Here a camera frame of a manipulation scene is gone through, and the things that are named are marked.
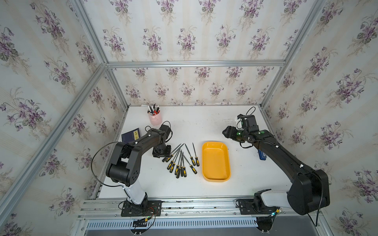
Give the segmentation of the yellow plastic storage box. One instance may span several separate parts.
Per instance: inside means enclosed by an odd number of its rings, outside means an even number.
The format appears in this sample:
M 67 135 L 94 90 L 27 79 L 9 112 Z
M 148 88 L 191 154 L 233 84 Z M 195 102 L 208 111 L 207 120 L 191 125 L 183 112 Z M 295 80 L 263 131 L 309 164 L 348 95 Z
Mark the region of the yellow plastic storage box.
M 223 183 L 231 177 L 229 153 L 222 142 L 205 142 L 202 146 L 202 174 L 208 182 Z

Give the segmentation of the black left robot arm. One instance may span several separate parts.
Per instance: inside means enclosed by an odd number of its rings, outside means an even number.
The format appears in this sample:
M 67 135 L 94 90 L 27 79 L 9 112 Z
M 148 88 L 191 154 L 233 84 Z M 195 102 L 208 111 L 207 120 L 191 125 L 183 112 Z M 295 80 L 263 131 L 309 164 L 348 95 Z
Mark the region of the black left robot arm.
M 151 149 L 155 158 L 169 157 L 171 146 L 166 142 L 172 133 L 171 127 L 163 124 L 158 129 L 150 129 L 133 142 L 115 144 L 105 173 L 114 183 L 120 184 L 128 197 L 127 201 L 135 207 L 145 209 L 148 203 L 148 195 L 138 181 L 142 156 Z

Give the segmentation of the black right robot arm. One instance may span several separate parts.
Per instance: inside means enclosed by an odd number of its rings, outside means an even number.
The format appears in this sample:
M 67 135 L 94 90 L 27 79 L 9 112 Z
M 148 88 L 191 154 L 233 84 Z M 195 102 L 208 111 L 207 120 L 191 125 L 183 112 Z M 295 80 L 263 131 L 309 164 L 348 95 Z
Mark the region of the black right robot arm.
M 281 207 L 290 207 L 299 215 L 319 211 L 330 205 L 328 175 L 315 170 L 285 149 L 272 133 L 261 130 L 253 115 L 238 115 L 241 127 L 228 126 L 223 135 L 239 144 L 249 143 L 266 154 L 291 182 L 288 191 L 261 190 L 254 194 L 251 206 L 258 214 L 272 214 Z

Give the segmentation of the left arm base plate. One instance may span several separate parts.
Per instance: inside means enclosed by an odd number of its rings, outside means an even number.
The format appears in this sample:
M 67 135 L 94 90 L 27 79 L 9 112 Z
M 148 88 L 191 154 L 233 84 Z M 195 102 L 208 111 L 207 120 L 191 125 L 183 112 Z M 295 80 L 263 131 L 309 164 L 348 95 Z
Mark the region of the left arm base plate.
M 141 205 L 133 204 L 129 201 L 122 202 L 121 217 L 133 216 L 160 216 L 162 201 L 146 201 Z

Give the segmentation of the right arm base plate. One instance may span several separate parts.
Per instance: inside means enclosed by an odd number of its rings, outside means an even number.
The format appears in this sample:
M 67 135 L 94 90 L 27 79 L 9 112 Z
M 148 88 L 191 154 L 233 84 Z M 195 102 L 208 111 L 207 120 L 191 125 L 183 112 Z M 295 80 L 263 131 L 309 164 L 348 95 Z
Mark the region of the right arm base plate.
M 242 215 L 276 215 L 280 208 L 276 206 L 266 206 L 259 199 L 237 199 L 235 202 Z

